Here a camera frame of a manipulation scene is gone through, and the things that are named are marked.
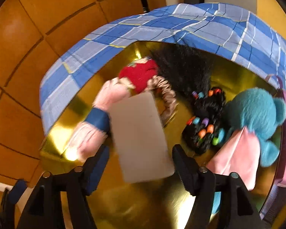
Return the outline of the wooden wardrobe panels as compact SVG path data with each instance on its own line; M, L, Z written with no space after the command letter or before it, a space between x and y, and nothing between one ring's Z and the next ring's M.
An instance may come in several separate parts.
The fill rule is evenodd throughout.
M147 0L152 8L165 0ZM144 11L141 0L5 0L0 7L0 183L41 173L40 84L71 46L100 26Z

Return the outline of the gold metal tin tray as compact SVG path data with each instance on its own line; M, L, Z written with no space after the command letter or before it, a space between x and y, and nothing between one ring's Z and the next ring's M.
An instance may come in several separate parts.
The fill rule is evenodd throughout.
M251 191L275 163L286 103L223 57L137 41L77 93L45 138L49 228L263 228ZM67 196L67 204L61 195Z

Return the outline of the pink towel blue band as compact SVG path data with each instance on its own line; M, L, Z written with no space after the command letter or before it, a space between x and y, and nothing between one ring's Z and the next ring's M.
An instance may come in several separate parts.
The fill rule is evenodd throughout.
M110 122L108 110L116 102L130 97L135 86L126 78L114 78L106 81L98 92L92 109L84 121L74 129L64 152L68 160L85 162L92 157L105 142Z

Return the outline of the beige satin scrunchie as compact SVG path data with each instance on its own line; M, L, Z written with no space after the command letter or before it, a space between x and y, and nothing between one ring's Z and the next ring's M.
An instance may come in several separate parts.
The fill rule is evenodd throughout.
M159 91L164 102L165 109L160 114L162 124L165 126L175 115L178 102L176 100L176 93L171 88L171 84L162 76L153 76L147 81L145 92Z

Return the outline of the white foam block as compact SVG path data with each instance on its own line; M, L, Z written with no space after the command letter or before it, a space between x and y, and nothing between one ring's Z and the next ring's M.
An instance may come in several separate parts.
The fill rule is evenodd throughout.
M108 113L125 182L146 182L174 174L153 94L147 92L125 98L113 104Z

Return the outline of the teal plush bear pink dress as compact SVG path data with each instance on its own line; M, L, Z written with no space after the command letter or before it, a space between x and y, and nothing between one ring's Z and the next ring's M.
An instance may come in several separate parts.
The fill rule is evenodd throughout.
M269 167L279 157L280 150L270 138L286 120L286 102L255 87L228 101L224 115L230 125L226 142L206 167L219 175L238 173L251 191L258 167Z

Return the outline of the blue plaid bed cover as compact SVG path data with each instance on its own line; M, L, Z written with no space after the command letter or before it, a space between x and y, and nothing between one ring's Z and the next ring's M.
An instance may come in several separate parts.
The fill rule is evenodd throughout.
M94 74L136 41L186 43L261 77L277 74L286 90L286 40L257 15L226 3L170 5L103 25L63 52L40 84L44 132Z

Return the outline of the black wig with beads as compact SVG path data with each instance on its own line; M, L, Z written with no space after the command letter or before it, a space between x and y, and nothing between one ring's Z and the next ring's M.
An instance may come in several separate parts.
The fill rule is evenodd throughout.
M193 118L182 131L182 140L195 154L204 154L224 137L221 126L226 103L225 92L210 84L211 64L197 49L181 44L167 44L151 51L159 74L190 106Z

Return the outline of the small red plush doll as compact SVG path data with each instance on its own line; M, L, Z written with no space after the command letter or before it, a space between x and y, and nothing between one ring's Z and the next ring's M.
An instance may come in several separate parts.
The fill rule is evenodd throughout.
M125 66L119 73L119 80L135 93L143 92L147 83L158 73L155 60L150 57L140 58Z

